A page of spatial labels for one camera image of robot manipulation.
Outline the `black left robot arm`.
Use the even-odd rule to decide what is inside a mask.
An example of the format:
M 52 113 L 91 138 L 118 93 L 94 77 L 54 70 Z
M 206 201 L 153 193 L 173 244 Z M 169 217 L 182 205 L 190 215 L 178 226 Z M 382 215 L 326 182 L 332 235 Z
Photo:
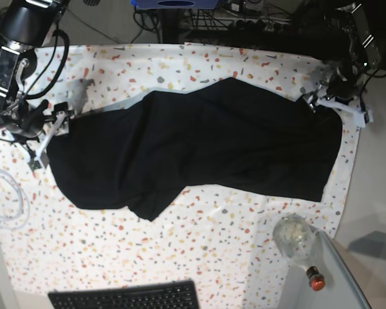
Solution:
M 326 85 L 326 100 L 348 105 L 359 100 L 362 113 L 367 112 L 363 93 L 367 83 L 361 77 L 375 76 L 381 56 L 372 34 L 362 1 L 318 1 L 318 9 L 328 28 L 345 40 L 344 55 L 332 61 L 332 75 Z

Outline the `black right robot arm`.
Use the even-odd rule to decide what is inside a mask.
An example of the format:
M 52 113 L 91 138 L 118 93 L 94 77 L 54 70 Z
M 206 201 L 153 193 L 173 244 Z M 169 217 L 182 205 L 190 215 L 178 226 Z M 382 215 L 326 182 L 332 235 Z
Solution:
M 43 98 L 64 69 L 70 40 L 59 22 L 68 5 L 69 1 L 12 1 L 5 13 L 0 30 L 5 39 L 0 50 L 0 129 L 7 129 L 18 142 L 37 138 L 45 123 L 55 121 L 54 116 L 44 114 L 47 100 L 36 108 L 31 108 L 29 101 Z M 51 39 L 63 40 L 63 55 L 49 84 L 33 94 L 25 80 L 37 69 L 35 49 Z

